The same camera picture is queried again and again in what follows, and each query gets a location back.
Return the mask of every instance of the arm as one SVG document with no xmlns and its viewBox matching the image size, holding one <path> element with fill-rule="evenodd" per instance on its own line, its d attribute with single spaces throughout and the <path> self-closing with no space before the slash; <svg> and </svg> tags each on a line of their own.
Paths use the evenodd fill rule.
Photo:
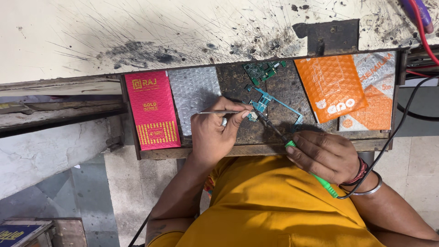
<svg viewBox="0 0 439 247">
<path fill-rule="evenodd" d="M 146 244 L 168 231 L 186 231 L 200 208 L 205 180 L 220 159 L 226 156 L 236 141 L 236 133 L 251 106 L 219 97 L 205 111 L 240 111 L 222 126 L 224 114 L 194 114 L 191 117 L 192 153 L 183 168 L 163 191 L 151 211 L 146 227 Z"/>
<path fill-rule="evenodd" d="M 333 134 L 301 131 L 293 135 L 293 141 L 297 148 L 288 147 L 287 152 L 297 167 L 331 184 L 341 184 L 357 175 L 360 163 L 348 139 Z M 369 191 L 377 183 L 377 176 L 370 173 L 357 191 Z M 388 185 L 383 184 L 375 193 L 351 196 L 350 199 L 372 233 L 388 246 L 407 246 L 414 242 L 418 246 L 439 246 L 436 232 Z"/>
</svg>

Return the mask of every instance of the fingernail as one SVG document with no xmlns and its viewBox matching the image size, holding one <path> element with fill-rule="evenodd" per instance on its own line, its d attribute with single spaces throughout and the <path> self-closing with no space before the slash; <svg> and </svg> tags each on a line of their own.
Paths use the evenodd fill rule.
<svg viewBox="0 0 439 247">
<path fill-rule="evenodd" d="M 245 112 L 242 114 L 242 118 L 245 118 L 249 113 L 250 113 L 250 111 L 245 111 Z"/>
<path fill-rule="evenodd" d="M 293 147 L 287 147 L 287 153 L 293 154 L 294 153 L 294 148 Z"/>
</svg>

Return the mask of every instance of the purple tool handle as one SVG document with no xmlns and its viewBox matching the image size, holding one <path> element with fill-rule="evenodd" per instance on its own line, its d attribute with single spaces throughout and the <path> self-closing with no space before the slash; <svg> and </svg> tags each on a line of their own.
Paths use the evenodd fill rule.
<svg viewBox="0 0 439 247">
<path fill-rule="evenodd" d="M 414 11 L 410 5 L 410 2 L 408 0 L 400 0 L 400 1 L 404 5 L 404 9 L 407 11 L 407 14 L 409 15 L 410 19 L 414 20 L 416 23 L 416 16 L 414 15 Z M 428 10 L 425 7 L 422 0 L 415 0 L 415 2 L 419 8 L 419 13 L 421 14 L 422 25 L 426 27 L 432 22 L 432 19 L 430 18 L 430 14 L 428 13 Z"/>
</svg>

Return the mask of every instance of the person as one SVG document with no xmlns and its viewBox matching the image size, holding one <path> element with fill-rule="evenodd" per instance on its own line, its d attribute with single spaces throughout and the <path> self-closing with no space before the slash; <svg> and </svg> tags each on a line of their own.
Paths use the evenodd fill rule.
<svg viewBox="0 0 439 247">
<path fill-rule="evenodd" d="M 239 111 L 226 126 L 220 114 L 191 117 L 192 152 L 151 211 L 146 246 L 439 246 L 438 234 L 385 183 L 341 200 L 309 174 L 345 195 L 335 185 L 355 180 L 362 166 L 346 138 L 300 131 L 287 156 L 225 157 L 251 109 L 219 97 L 206 111 Z M 210 207 L 195 219 L 209 175 Z M 377 184 L 371 172 L 357 192 Z"/>
</svg>

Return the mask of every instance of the yellow shirt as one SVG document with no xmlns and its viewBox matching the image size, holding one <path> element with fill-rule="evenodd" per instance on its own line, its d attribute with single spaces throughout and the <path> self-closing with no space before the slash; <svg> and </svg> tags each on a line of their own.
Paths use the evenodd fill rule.
<svg viewBox="0 0 439 247">
<path fill-rule="evenodd" d="M 384 246 L 350 199 L 332 198 L 285 156 L 227 157 L 211 177 L 209 209 L 186 232 L 161 234 L 149 247 Z"/>
</svg>

